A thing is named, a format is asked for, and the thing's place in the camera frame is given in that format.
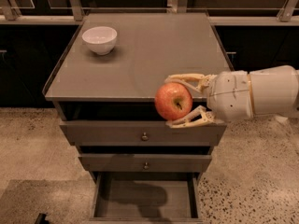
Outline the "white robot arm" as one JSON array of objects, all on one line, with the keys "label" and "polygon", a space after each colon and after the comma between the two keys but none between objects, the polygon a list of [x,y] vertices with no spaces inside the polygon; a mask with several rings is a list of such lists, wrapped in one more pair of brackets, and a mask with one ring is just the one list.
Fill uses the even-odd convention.
[{"label": "white robot arm", "polygon": [[181,119],[168,121],[171,128],[220,124],[256,116],[299,116],[299,71],[283,65],[258,71],[228,71],[218,75],[171,75],[177,82],[200,93],[206,106],[198,106]]}]

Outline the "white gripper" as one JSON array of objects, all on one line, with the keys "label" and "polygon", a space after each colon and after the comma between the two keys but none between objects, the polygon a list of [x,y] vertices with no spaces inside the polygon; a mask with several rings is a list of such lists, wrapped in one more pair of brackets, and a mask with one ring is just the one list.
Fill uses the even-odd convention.
[{"label": "white gripper", "polygon": [[164,82],[179,83],[200,94],[207,92],[206,104],[211,110],[199,105],[185,117],[169,120],[166,123],[169,128],[202,127],[253,117],[248,73],[245,71],[222,72],[217,76],[176,74],[168,76]]}]

